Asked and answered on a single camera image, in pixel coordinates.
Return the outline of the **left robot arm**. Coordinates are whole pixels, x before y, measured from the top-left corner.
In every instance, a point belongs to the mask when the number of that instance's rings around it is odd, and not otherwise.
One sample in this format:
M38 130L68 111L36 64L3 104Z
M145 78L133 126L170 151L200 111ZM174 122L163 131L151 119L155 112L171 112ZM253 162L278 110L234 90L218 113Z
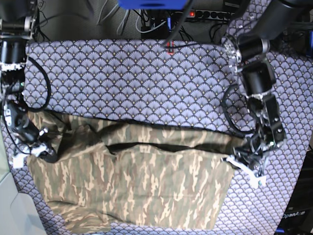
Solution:
M223 113L229 126L245 141L242 146L234 147L233 154L225 161L245 172L254 188L266 184L264 171L268 164L268 153L281 147L287 139L279 106L272 93L276 77L266 58L270 41L276 39L312 5L311 0L272 0L250 32L238 36L227 35L224 42L234 73L242 76L247 110L256 124L250 131L242 131L235 126L227 111L226 98L239 85L229 86L221 101Z

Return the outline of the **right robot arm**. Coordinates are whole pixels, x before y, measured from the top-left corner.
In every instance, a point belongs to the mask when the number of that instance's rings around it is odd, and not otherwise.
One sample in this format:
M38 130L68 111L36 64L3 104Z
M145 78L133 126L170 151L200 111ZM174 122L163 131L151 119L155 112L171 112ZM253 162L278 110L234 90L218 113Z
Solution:
M27 116L28 112L46 109L51 98L51 84L45 70L26 54L26 44L33 39L40 25L36 0L2 0L0 2L0 117L15 145L13 165L23 164L28 156L55 163L58 156L48 142L48 129L39 130ZM44 76L46 101L40 108L30 108L23 97L24 69L31 62Z

